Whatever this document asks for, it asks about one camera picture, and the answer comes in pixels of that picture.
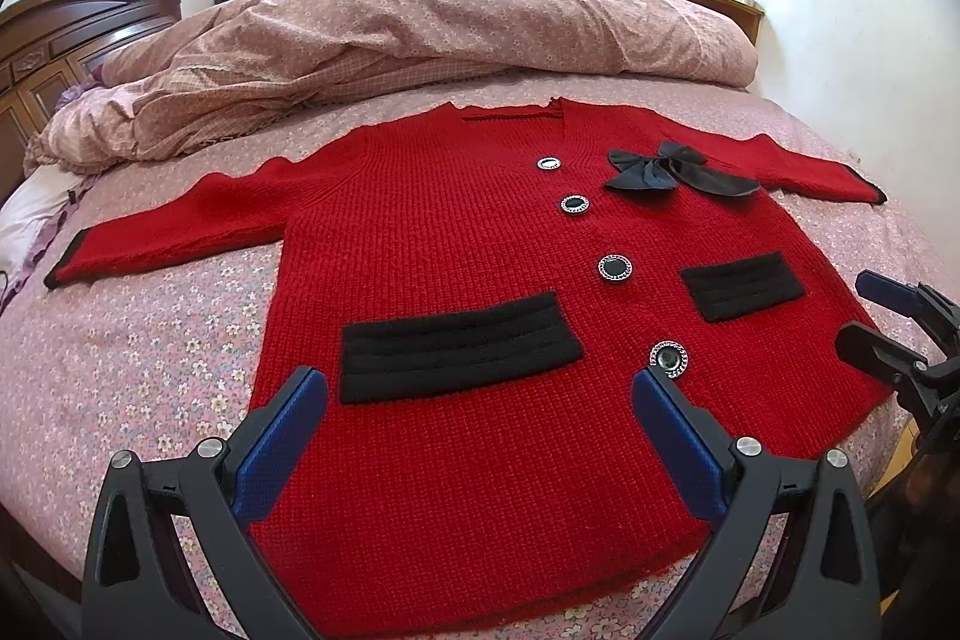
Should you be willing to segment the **pink floral duvet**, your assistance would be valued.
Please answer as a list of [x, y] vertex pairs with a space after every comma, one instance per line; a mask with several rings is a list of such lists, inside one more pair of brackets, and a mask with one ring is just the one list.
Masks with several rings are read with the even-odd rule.
[[745, 88], [757, 67], [731, 18], [686, 0], [231, 0], [109, 55], [23, 167], [166, 161], [304, 106], [512, 68]]

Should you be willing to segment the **pink floral bed sheet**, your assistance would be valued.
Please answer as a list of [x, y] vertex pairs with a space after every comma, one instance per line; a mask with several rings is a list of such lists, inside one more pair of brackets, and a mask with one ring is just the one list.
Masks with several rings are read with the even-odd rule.
[[[41, 552], [80, 576], [110, 455], [127, 447], [146, 458], [179, 456], [204, 435], [233, 431], [251, 396], [280, 244], [47, 292], [43, 276], [75, 232], [169, 202], [206, 172], [247, 174], [274, 156], [297, 161], [358, 125], [446, 101], [496, 107], [552, 97], [647, 107], [700, 130], [734, 138], [768, 133], [816, 158], [850, 157], [748, 92], [646, 76], [516, 71], [306, 109], [185, 158], [112, 169], [86, 193], [2, 315], [3, 507]], [[775, 198], [850, 286], [871, 268], [957, 298], [957, 259], [942, 259], [900, 203], [869, 208]], [[544, 619], [444, 638], [633, 638], [686, 564]]]

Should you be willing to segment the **white and purple pillow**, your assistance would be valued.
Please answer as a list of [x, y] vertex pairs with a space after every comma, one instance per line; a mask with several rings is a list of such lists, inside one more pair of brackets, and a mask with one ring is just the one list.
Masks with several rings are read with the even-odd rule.
[[23, 289], [97, 180], [96, 175], [82, 177], [59, 166], [41, 166], [3, 203], [2, 308]]

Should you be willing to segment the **red knit cardigan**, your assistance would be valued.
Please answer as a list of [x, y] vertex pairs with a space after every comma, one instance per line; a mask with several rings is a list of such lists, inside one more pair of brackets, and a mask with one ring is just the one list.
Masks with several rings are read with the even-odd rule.
[[864, 308], [778, 191], [884, 198], [652, 110], [448, 104], [88, 227], [46, 283], [278, 244], [252, 404], [303, 365], [334, 403], [257, 548], [325, 635], [460, 629], [703, 541], [631, 414], [659, 342], [695, 403], [780, 455], [822, 455], [884, 401], [833, 347]]

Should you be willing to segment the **dark wooden headboard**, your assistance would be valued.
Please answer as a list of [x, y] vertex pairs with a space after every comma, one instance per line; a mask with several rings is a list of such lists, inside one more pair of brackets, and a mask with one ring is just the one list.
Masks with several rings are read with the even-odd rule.
[[182, 0], [20, 0], [2, 11], [2, 195], [25, 180], [32, 136], [106, 57], [174, 25]]

